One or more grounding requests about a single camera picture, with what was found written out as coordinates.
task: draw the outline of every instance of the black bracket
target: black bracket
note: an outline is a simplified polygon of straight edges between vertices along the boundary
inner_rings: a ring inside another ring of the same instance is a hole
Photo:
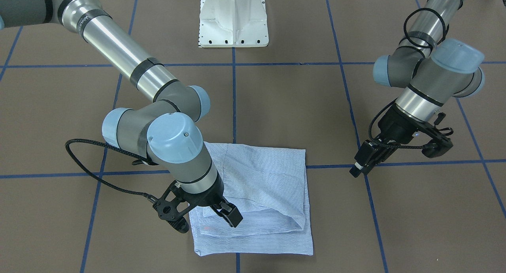
[[[175,197],[171,201],[167,201],[167,196],[171,192]],[[223,197],[223,182],[220,176],[217,177],[213,186],[202,193],[191,194],[185,192],[177,181],[173,181],[159,199],[153,196],[148,197],[148,200],[153,203],[153,208],[158,212],[159,218],[166,220],[180,233],[188,232],[190,227],[184,215],[196,206],[210,206],[217,215],[225,219],[229,226],[233,228],[237,227],[242,221],[239,209]],[[188,206],[179,211],[177,207],[185,202],[188,203]]]

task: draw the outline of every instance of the floor tile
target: floor tile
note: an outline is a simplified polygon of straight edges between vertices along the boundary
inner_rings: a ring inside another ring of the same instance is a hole
[[[109,177],[120,187],[159,197],[170,174]],[[235,272],[235,254],[199,257],[190,232],[176,232],[144,197],[102,187],[85,272]]]
[[[206,90],[211,99],[209,113],[197,122],[207,142],[233,142],[232,67],[231,66],[169,66],[185,85],[198,85]],[[128,80],[123,79],[116,107],[140,109],[150,100],[137,91]],[[147,165],[132,166],[134,160],[123,154],[109,152],[106,171],[162,170],[163,167]]]
[[[0,179],[2,272],[79,272],[96,182]]]
[[[364,179],[347,169],[308,169],[314,255],[241,254],[243,273],[383,273]]]
[[[103,141],[118,74],[114,68],[7,69],[0,85],[2,174],[81,172],[65,142]],[[72,150],[90,170],[100,170],[103,148]]]
[[[336,62],[325,0],[265,0],[269,45],[238,48],[237,62]]]
[[[502,204],[506,206],[506,163],[487,163],[488,171],[492,180],[494,181],[495,188],[499,193]]]
[[[482,64],[485,86],[475,96],[463,98],[461,104],[486,160],[506,158],[504,109],[506,109],[506,64]]]
[[[163,63],[232,62],[231,49],[198,47],[200,0],[139,0],[132,37]]]
[[[128,31],[134,0],[100,0],[104,10]],[[25,26],[12,56],[12,65],[110,64],[78,34],[60,24]]]
[[[392,54],[414,0],[329,0],[344,62],[376,61]]]
[[[18,34],[18,30],[18,27],[0,30],[0,66],[5,64],[5,60],[7,60],[7,57],[9,56],[14,39],[16,39],[16,35]]]
[[[353,163],[338,66],[237,67],[237,143],[307,149],[308,165]]]
[[[368,138],[367,129],[374,116],[389,102],[402,93],[399,88],[385,87],[377,84],[372,79],[372,65],[346,65],[344,67],[349,96],[353,105],[353,112],[361,142]],[[438,158],[426,158],[417,149],[398,149],[388,160],[392,162],[420,162],[420,161],[452,161],[452,160],[477,160],[479,159],[473,140],[468,131],[466,122],[454,98],[441,108],[446,113],[446,118],[441,127],[452,127],[455,133],[450,136],[453,147],[443,156]],[[378,120],[374,123],[373,136],[379,133]],[[423,145],[430,140],[429,136],[420,134],[415,137],[410,145]]]
[[[506,268],[506,219],[481,164],[378,167],[369,182],[389,272]]]
[[[506,61],[505,18],[502,0],[465,0],[450,23],[447,37],[478,49],[485,54],[485,61]]]

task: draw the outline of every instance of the blue joint cap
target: blue joint cap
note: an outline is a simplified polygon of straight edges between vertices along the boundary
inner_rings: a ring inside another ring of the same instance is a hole
[[[118,144],[118,123],[128,108],[116,108],[113,111],[110,111],[105,117],[102,123],[102,136],[104,140],[109,144],[115,147],[119,147]]]
[[[200,117],[197,120],[198,122],[205,115],[207,115],[207,113],[209,113],[209,110],[211,109],[211,99],[209,98],[209,95],[204,90],[204,88],[196,85],[191,85],[188,87],[193,88],[197,92],[198,98],[200,99]]]
[[[204,139],[191,118],[181,112],[156,118],[148,128],[148,144],[152,152],[168,163],[185,163],[202,150]]]
[[[372,68],[372,77],[377,83],[391,87],[388,79],[388,58],[389,55],[379,57]]]
[[[474,73],[485,59],[485,55],[459,40],[446,39],[430,58],[448,71]]]
[[[483,88],[483,86],[485,86],[485,73],[483,72],[483,70],[478,67],[479,70],[481,71],[481,82],[480,82],[480,85],[478,86],[478,88],[473,91],[473,93],[471,93],[470,95],[466,96],[466,97],[470,97],[470,96],[474,96],[476,95],[476,93],[479,93],[479,91]]]

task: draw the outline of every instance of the gray joint housing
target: gray joint housing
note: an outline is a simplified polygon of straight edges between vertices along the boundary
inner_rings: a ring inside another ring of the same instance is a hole
[[[405,88],[412,80],[414,81],[415,75],[417,75],[419,69],[422,66],[429,65],[429,68],[434,68],[434,74],[432,74],[432,85],[448,88],[444,93],[438,93],[435,95],[437,97],[441,97],[441,103],[445,103],[448,98],[444,99],[448,96],[448,92],[450,96],[454,97],[466,97],[473,94],[482,83],[482,70],[479,68],[472,74],[465,75],[464,77],[455,77],[458,78],[458,81],[444,80],[443,78],[439,78],[437,72],[441,67],[432,63],[430,60],[424,58],[421,53],[419,53],[414,48],[410,47],[400,47],[387,58],[387,76],[390,86]]]

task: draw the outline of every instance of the folded cloth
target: folded cloth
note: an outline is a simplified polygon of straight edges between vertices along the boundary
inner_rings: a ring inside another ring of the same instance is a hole
[[[231,228],[209,207],[190,211],[195,253],[313,255],[306,151],[206,143],[223,179],[223,196],[243,216]]]

